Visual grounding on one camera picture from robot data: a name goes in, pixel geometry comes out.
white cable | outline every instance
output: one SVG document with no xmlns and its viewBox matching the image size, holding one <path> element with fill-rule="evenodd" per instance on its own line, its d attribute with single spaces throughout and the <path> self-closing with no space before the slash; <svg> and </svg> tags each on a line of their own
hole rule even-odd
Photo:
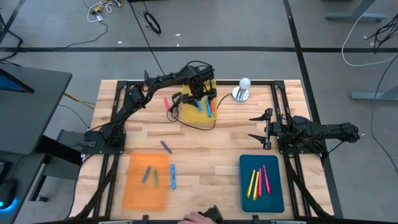
<svg viewBox="0 0 398 224">
<path fill-rule="evenodd" d="M 363 15 L 370 9 L 370 7 L 373 6 L 374 3 L 375 3 L 375 1 L 368 7 L 367 10 L 365 10 L 365 11 L 362 13 L 362 15 L 361 15 L 361 16 L 358 18 L 358 20 L 354 23 L 353 28 L 351 28 L 351 30 L 349 31 L 349 33 L 348 33 L 348 35 L 347 35 L 346 40 L 345 40 L 344 43 L 343 43 L 343 46 L 341 46 L 341 55 L 343 56 L 343 60 L 347 63 L 347 65 L 351 65 L 351 66 L 353 66 L 353 67 L 362 67 L 362 66 L 367 66 L 367 65 L 375 65 L 375 64 L 379 64 L 379 63 L 388 62 L 388 61 L 394 59 L 394 57 L 397 56 L 397 55 L 394 55 L 393 57 L 391 57 L 391 58 L 389 58 L 389 59 L 385 59 L 385 60 L 380 61 L 380 62 L 371 62 L 371 63 L 366 63 L 366 64 L 363 64 L 363 65 L 355 65 L 355 64 L 349 63 L 349 62 L 347 62 L 346 58 L 344 57 L 344 46 L 346 45 L 347 40 L 349 39 L 351 33 L 353 32 L 354 27 L 355 27 L 356 24 L 359 22 L 359 20 L 363 17 Z"/>
<path fill-rule="evenodd" d="M 87 12 L 87 21 L 88 21 L 88 22 L 98 22 L 98 19 L 96 19 L 96 20 L 94 20 L 94 21 L 91 21 L 91 20 L 90 20 L 91 9 L 94 8 L 94 7 L 97 6 L 97 5 L 102 4 L 103 2 L 104 2 L 104 0 L 101 0 L 99 3 L 92 5 L 92 6 L 88 9 L 88 12 Z M 112 2 L 109 2 L 109 1 L 108 1 L 108 2 L 104 5 L 104 8 L 106 9 L 106 11 L 107 11 L 108 13 L 112 13 L 112 7 L 111 7 L 111 5 L 116 5 L 116 3 L 112 3 Z"/>
</svg>

gray floor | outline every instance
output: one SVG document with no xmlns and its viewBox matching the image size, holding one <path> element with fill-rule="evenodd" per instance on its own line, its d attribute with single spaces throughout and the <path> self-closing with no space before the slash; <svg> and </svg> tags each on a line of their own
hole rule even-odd
<svg viewBox="0 0 398 224">
<path fill-rule="evenodd" d="M 86 0 L 88 4 L 97 1 Z M 290 0 L 302 47 L 341 47 L 352 22 L 324 19 L 325 11 L 348 10 L 358 1 Z M 5 20 L 12 14 L 16 1 L 0 1 Z M 134 3 L 142 11 L 141 2 Z M 158 47 L 179 46 L 266 46 L 293 47 L 289 24 L 282 1 L 200 1 L 169 0 L 147 2 L 147 6 L 162 26 L 162 35 L 144 28 L 149 42 Z M 396 1 L 377 1 L 371 12 L 380 12 L 391 19 L 396 13 Z M 108 33 L 95 43 L 77 47 L 145 47 L 146 43 L 128 5 L 104 13 Z M 379 24 L 358 24 L 347 47 L 369 47 L 363 36 L 372 34 Z M 100 24 L 86 21 L 86 8 L 81 0 L 27 0 L 11 30 L 21 35 L 30 47 L 60 47 L 72 42 L 94 39 L 103 32 Z M 397 47 L 397 39 L 386 47 Z M 6 36 L 0 47 L 15 46 Z M 203 60 L 216 68 L 217 78 L 302 79 L 294 52 L 156 52 L 165 72 L 178 70 L 189 60 Z M 352 63 L 366 63 L 391 57 L 391 54 L 347 54 Z M 305 63 L 322 123 L 351 122 L 359 127 L 362 139 L 356 144 L 344 143 L 331 154 L 331 164 L 345 218 L 398 222 L 398 176 L 370 132 L 371 104 L 352 101 L 351 91 L 374 91 L 387 64 L 354 68 L 344 63 L 341 54 L 305 53 Z M 138 79 L 143 70 L 159 75 L 152 55 L 148 52 L 41 52 L 21 53 L 13 62 L 27 67 L 71 72 L 67 92 L 95 101 L 102 79 Z M 381 91 L 398 84 L 390 68 Z M 69 99 L 62 104 L 74 108 L 89 123 L 92 110 Z M 380 142 L 398 162 L 396 145 L 398 108 L 395 103 L 377 103 L 374 130 Z M 84 125 L 69 110 L 58 108 L 46 135 L 57 137 L 61 129 L 85 131 Z M 334 147 L 336 141 L 328 141 Z M 49 179 L 42 191 L 49 196 L 47 203 L 27 202 L 16 223 L 28 220 L 44 222 L 65 218 L 72 203 L 73 181 Z"/>
</svg>

purple marker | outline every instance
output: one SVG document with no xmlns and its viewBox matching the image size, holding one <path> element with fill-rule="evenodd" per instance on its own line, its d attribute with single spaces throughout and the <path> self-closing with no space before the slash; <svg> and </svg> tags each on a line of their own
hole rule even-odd
<svg viewBox="0 0 398 224">
<path fill-rule="evenodd" d="M 164 143 L 163 141 L 160 141 L 160 143 L 162 143 L 163 147 L 164 147 L 170 154 L 173 154 L 173 152 L 169 149 L 169 147 L 167 147 L 166 143 Z"/>
</svg>

green marker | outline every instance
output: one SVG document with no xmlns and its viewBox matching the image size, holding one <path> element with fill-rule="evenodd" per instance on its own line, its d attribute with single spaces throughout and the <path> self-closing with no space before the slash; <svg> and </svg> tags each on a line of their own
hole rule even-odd
<svg viewBox="0 0 398 224">
<path fill-rule="evenodd" d="M 154 169 L 154 176 L 155 176 L 155 187 L 157 187 L 157 170 Z"/>
</svg>

pen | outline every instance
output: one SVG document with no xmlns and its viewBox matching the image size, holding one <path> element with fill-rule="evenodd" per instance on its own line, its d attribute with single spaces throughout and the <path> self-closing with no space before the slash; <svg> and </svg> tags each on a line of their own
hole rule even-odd
<svg viewBox="0 0 398 224">
<path fill-rule="evenodd" d="M 271 194 L 271 187 L 269 186 L 269 182 L 268 182 L 266 166 L 262 165 L 262 168 L 264 169 L 264 178 L 266 179 L 267 194 Z"/>
<path fill-rule="evenodd" d="M 175 164 L 170 165 L 171 168 L 171 176 L 172 176 L 172 189 L 175 190 L 177 188 L 175 184 Z"/>
<path fill-rule="evenodd" d="M 198 106 L 199 112 L 201 112 L 201 111 L 202 111 L 202 108 L 201 108 L 201 103 L 200 103 L 200 101 L 198 101 L 198 100 L 195 100 L 195 102 L 197 103 L 197 106 Z"/>
<path fill-rule="evenodd" d="M 253 170 L 253 173 L 251 174 L 251 180 L 250 180 L 250 184 L 248 186 L 248 190 L 246 191 L 246 197 L 249 198 L 250 197 L 250 193 L 251 193 L 251 187 L 253 186 L 253 180 L 254 180 L 254 174 L 256 173 L 256 170 Z"/>
<path fill-rule="evenodd" d="M 164 105 L 166 106 L 166 109 L 169 110 L 169 102 L 167 102 L 167 97 L 164 97 L 163 100 L 164 100 Z"/>
<path fill-rule="evenodd" d="M 259 172 L 257 171 L 256 184 L 254 185 L 253 200 L 257 200 L 257 189 L 259 186 Z"/>
<path fill-rule="evenodd" d="M 173 152 L 169 149 L 165 142 L 160 141 L 160 143 L 163 145 L 164 149 L 166 149 L 170 154 L 173 154 Z"/>
<path fill-rule="evenodd" d="M 206 108 L 207 108 L 207 116 L 210 118 L 211 117 L 211 108 L 210 108 L 210 100 L 209 97 L 206 96 Z"/>
<path fill-rule="evenodd" d="M 259 197 L 261 197 L 261 168 L 259 169 L 260 175 L 259 175 Z"/>
<path fill-rule="evenodd" d="M 215 101 L 214 101 L 214 99 L 212 99 L 212 100 L 210 101 L 211 113 L 215 113 L 214 104 L 215 104 Z"/>
<path fill-rule="evenodd" d="M 150 171 L 150 166 L 148 166 L 147 171 L 145 172 L 144 178 L 142 178 L 142 183 L 144 184 L 147 181 L 148 175 Z"/>
<path fill-rule="evenodd" d="M 157 187 L 157 170 L 154 169 L 154 180 L 155 180 L 155 187 Z"/>
</svg>

